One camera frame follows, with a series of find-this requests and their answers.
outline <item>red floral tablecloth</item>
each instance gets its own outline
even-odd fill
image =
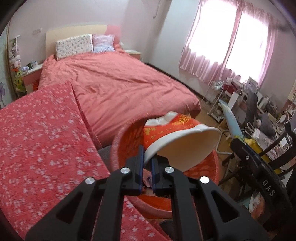
[[[22,238],[84,178],[109,175],[69,82],[22,97],[0,118],[0,208]],[[127,198],[122,216],[121,240],[167,240]]]

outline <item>green plush toy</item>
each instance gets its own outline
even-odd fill
[[[24,81],[22,79],[22,72],[19,71],[15,74],[15,89],[18,92],[26,93],[26,88],[24,86]]]

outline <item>bed sheet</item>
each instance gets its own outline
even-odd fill
[[[183,84],[156,71],[127,53],[85,53],[43,64],[40,88],[70,81],[102,146],[112,144],[130,120],[169,111],[200,112],[198,98]]]
[[[18,234],[86,177],[106,178],[69,82],[42,88],[0,110],[0,208]],[[121,240],[162,236],[124,199]]]

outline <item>hanging plush toy organizer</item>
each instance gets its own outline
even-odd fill
[[[14,38],[11,43],[12,46],[9,50],[9,66],[11,71],[11,77],[13,80],[15,92],[17,97],[20,98],[27,94],[24,81],[22,78],[21,61],[18,47],[18,37]]]

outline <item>wall outlet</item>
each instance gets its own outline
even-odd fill
[[[39,34],[42,32],[42,28],[36,29],[33,31],[33,35]]]

